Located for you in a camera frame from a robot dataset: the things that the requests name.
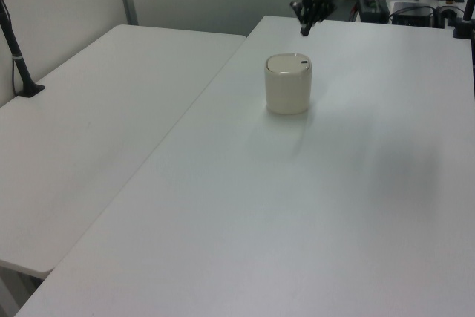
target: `black stand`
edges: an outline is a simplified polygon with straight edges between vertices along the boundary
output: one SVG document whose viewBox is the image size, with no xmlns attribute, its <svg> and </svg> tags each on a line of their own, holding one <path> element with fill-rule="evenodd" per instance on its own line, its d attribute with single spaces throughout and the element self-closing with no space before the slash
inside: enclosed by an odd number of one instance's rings
<svg viewBox="0 0 475 317">
<path fill-rule="evenodd" d="M 22 52 L 18 42 L 16 41 L 15 34 L 13 33 L 12 23 L 10 20 L 10 15 L 8 14 L 7 7 L 3 0 L 0 0 L 0 25 L 7 40 L 8 47 L 12 53 L 13 60 L 15 61 L 18 72 L 22 77 L 23 81 L 23 91 L 18 93 L 19 96 L 31 98 L 35 94 L 41 92 L 45 87 L 43 85 L 37 85 L 31 79 L 30 72 L 26 63 L 24 62 Z"/>
<path fill-rule="evenodd" d="M 475 0 L 467 0 L 463 18 L 457 18 L 455 29 L 453 29 L 453 37 L 456 39 L 472 39 L 472 33 L 475 28 L 474 21 L 472 20 L 474 7 Z"/>
</svg>

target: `white tabletop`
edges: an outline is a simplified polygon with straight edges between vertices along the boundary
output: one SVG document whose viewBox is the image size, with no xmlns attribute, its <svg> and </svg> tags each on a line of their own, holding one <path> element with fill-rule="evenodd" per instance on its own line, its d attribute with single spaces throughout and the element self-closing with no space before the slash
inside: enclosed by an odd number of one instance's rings
<svg viewBox="0 0 475 317">
<path fill-rule="evenodd" d="M 115 27 L 0 109 L 0 266 L 44 278 L 241 45 Z"/>
<path fill-rule="evenodd" d="M 470 42 L 266 17 L 22 308 L 26 316 L 472 316 Z M 304 53 L 312 105 L 266 110 Z"/>
</svg>

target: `cup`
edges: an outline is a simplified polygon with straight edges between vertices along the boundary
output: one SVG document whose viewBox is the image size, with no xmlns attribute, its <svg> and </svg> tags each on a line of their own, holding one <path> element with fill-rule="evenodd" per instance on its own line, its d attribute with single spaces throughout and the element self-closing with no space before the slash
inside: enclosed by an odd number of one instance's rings
<svg viewBox="0 0 475 317">
<path fill-rule="evenodd" d="M 283 53 L 266 61 L 267 108 L 276 114 L 299 114 L 309 108 L 312 63 L 299 53 Z"/>
</svg>

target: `cable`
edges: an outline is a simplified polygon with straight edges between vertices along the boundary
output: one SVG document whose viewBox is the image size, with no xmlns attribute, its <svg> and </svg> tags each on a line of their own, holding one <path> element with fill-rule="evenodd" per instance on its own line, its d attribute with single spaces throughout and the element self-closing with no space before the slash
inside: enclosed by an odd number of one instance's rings
<svg viewBox="0 0 475 317">
<path fill-rule="evenodd" d="M 436 9 L 434 7 L 431 7 L 429 5 L 422 5 L 422 6 L 418 6 L 418 7 L 405 7 L 404 9 L 397 10 L 394 13 L 392 13 L 391 15 L 389 15 L 389 19 L 391 19 L 394 15 L 398 15 L 398 14 L 401 14 L 401 13 L 406 13 L 407 11 L 416 10 L 416 9 L 425 9 L 425 8 L 432 9 L 432 12 L 436 11 Z"/>
<path fill-rule="evenodd" d="M 8 22 L 12 25 L 12 19 L 10 18 L 10 12 L 8 11 L 7 5 L 5 4 L 5 0 L 0 0 L 1 6 L 4 8 L 5 13 L 7 14 Z"/>
<path fill-rule="evenodd" d="M 12 58 L 12 89 L 13 89 L 13 94 L 18 96 L 15 90 L 15 60 Z"/>
<path fill-rule="evenodd" d="M 465 11 L 460 9 L 459 7 L 455 7 L 453 5 L 442 5 L 441 7 L 439 7 L 439 9 L 445 9 L 446 7 L 449 7 L 449 8 L 452 8 L 452 9 L 457 9 L 457 10 L 460 10 L 463 14 L 465 14 Z"/>
</svg>

